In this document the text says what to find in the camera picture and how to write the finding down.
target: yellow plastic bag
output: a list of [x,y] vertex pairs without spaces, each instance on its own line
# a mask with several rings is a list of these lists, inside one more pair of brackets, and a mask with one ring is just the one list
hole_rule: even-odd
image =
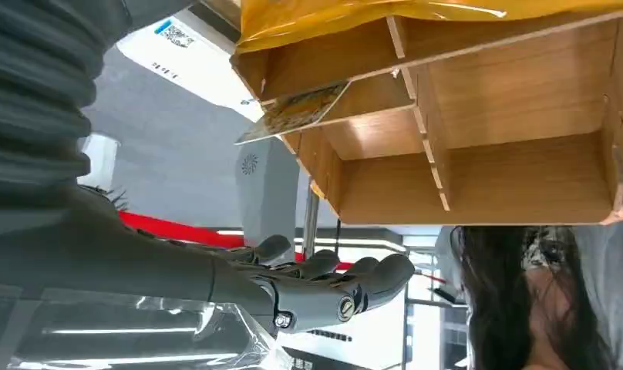
[[237,52],[276,48],[388,15],[472,22],[619,9],[623,0],[243,0]]

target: black hair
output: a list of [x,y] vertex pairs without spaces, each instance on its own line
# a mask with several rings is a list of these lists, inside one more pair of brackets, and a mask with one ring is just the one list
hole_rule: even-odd
[[571,370],[612,368],[608,345],[598,332],[588,300],[572,230],[555,228],[549,239],[544,227],[457,227],[453,231],[452,249],[470,299],[469,340],[475,369],[515,370],[527,365],[533,344],[530,313],[540,297],[530,291],[521,261],[537,237],[542,250],[545,244],[557,244],[564,259],[558,270],[552,270],[552,284],[559,284],[570,307],[562,317],[549,318],[547,334],[553,350]]

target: wooden compartment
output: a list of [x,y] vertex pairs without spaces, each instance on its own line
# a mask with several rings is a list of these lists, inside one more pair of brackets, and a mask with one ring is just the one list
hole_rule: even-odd
[[351,85],[284,135],[353,224],[580,224],[623,192],[623,14],[388,17],[233,57],[263,104]]

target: card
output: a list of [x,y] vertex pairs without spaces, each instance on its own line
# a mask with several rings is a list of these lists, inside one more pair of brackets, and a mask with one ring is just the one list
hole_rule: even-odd
[[275,103],[235,144],[241,145],[290,133],[320,122],[341,98],[349,84],[350,82],[341,82]]

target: robotic arm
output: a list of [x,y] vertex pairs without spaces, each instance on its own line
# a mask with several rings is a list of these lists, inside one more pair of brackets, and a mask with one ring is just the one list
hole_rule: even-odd
[[104,52],[190,2],[0,1],[0,289],[21,299],[0,317],[0,358],[20,345],[34,315],[29,302],[64,292],[232,302],[276,335],[347,321],[411,278],[402,255],[333,274],[335,256],[327,262],[321,254],[267,266],[291,247],[278,242],[223,253],[151,239],[77,185],[89,171],[76,141],[89,135],[90,122],[79,109],[95,99]]

